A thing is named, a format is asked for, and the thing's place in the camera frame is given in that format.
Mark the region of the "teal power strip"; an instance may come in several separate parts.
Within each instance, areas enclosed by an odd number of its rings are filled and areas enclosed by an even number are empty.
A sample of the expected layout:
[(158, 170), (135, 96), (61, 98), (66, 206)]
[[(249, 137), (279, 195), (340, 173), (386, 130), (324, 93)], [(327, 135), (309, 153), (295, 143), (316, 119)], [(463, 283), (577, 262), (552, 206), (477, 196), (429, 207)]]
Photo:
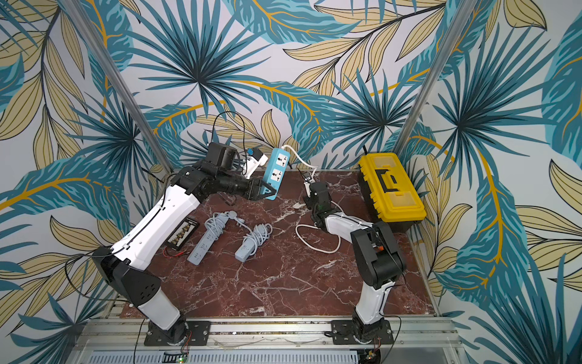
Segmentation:
[(275, 148), (272, 150), (271, 157), (269, 158), (267, 167), (265, 169), (263, 182), (274, 188), (275, 193), (274, 195), (267, 197), (267, 200), (276, 199), (283, 180), (283, 176), (286, 171), (286, 167), (289, 164), (289, 159), (290, 154), (286, 150), (281, 148)]

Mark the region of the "short grey power strip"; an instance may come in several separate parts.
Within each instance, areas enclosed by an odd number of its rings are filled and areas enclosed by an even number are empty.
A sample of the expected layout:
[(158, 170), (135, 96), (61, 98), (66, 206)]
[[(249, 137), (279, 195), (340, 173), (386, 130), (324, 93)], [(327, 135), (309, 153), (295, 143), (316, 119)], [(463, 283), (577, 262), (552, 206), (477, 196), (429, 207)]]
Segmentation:
[(235, 257), (240, 262), (245, 262), (247, 259), (256, 254), (258, 248), (264, 242), (264, 235), (260, 231), (253, 231), (247, 234), (242, 241), (241, 247), (236, 251)]

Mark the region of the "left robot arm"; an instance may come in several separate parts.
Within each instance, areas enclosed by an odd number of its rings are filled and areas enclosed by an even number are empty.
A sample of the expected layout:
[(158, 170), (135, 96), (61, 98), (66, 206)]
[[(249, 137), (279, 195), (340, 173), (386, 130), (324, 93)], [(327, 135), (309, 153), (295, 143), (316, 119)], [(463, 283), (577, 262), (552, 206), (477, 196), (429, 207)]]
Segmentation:
[(275, 194), (265, 181), (253, 177), (268, 156), (258, 148), (249, 150), (242, 171), (236, 173), (232, 167), (237, 154), (233, 147), (209, 144), (206, 157), (178, 171), (162, 198), (128, 234), (92, 254), (105, 282), (166, 334), (182, 335), (185, 322), (162, 291), (160, 279), (147, 270), (158, 249), (213, 194), (238, 195), (251, 201)]

